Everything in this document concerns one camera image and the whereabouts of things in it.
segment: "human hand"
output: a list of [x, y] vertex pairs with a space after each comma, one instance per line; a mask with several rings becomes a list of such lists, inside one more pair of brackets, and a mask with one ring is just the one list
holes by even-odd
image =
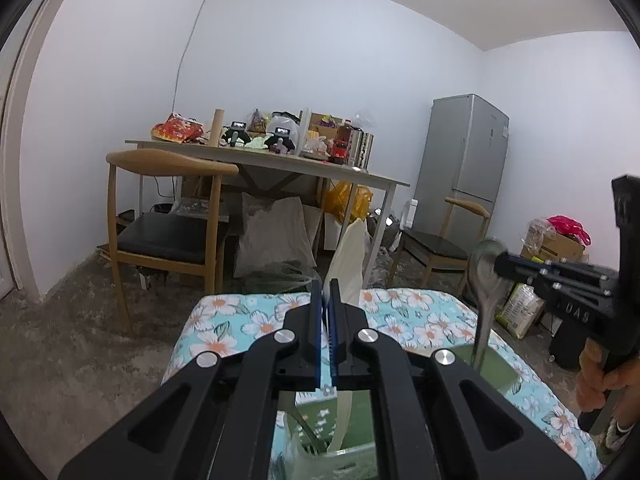
[[600, 369], [602, 348], [587, 339], [580, 354], [580, 373], [576, 379], [576, 398], [580, 410], [599, 410], [606, 402], [605, 390], [625, 389], [613, 416], [622, 428], [640, 420], [640, 359], [632, 359], [608, 374]]

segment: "metal spoon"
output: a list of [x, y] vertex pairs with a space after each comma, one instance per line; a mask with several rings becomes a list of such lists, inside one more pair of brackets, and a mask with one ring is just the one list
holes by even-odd
[[494, 271], [495, 259], [506, 250], [502, 242], [486, 238], [476, 245], [466, 263], [466, 278], [478, 300], [478, 325], [471, 354], [471, 365], [478, 372], [484, 361], [498, 301], [507, 294], [511, 286], [510, 280], [501, 278]]

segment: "cushion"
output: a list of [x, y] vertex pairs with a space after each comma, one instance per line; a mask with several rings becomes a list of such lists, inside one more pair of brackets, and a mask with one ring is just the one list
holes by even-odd
[[[248, 219], [258, 211], [268, 209], [275, 200], [271, 198], [256, 198], [248, 193], [242, 193], [242, 224], [246, 229]], [[322, 219], [322, 210], [312, 205], [302, 204], [302, 214], [305, 218], [306, 236], [309, 243], [313, 244], [320, 227]]]
[[[228, 223], [218, 223], [218, 244]], [[118, 235], [118, 250], [175, 262], [205, 263], [207, 221], [164, 213], [144, 213]]]
[[297, 196], [276, 200], [270, 208], [249, 216], [238, 245], [234, 277], [275, 262], [292, 261], [316, 266]]
[[456, 260], [466, 260], [469, 257], [466, 251], [460, 249], [456, 244], [453, 244], [444, 238], [440, 238], [438, 235], [421, 233], [420, 231], [414, 231], [413, 229], [408, 229], [402, 233], [418, 242], [431, 254], [436, 254], [436, 256], [444, 256], [445, 258], [454, 258]]

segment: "white pillow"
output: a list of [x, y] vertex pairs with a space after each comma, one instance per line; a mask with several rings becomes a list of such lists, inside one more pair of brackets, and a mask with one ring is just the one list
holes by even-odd
[[293, 260], [316, 266], [306, 234], [302, 202], [297, 196], [276, 200], [246, 219], [234, 277], [240, 278], [270, 263]]

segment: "cardboard box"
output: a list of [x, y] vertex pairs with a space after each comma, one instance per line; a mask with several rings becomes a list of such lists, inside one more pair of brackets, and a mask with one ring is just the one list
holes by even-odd
[[[321, 126], [320, 121], [322, 118], [328, 114], [311, 114], [311, 120], [309, 121], [309, 129], [315, 132], [322, 137], [326, 137], [327, 139], [335, 139], [338, 136], [338, 128], [329, 128], [328, 126]], [[340, 117], [332, 116], [335, 120], [336, 124], [340, 124], [342, 119]]]
[[584, 245], [564, 235], [556, 234], [555, 238], [544, 237], [538, 254], [531, 254], [526, 247], [523, 247], [520, 256], [529, 259], [537, 256], [543, 261], [551, 260], [552, 262], [558, 262], [560, 258], [566, 258], [570, 262], [576, 262], [580, 260], [583, 252]]
[[338, 128], [329, 128], [328, 126], [319, 126], [318, 124], [309, 125], [309, 129], [318, 132], [321, 137], [334, 139], [338, 136]]

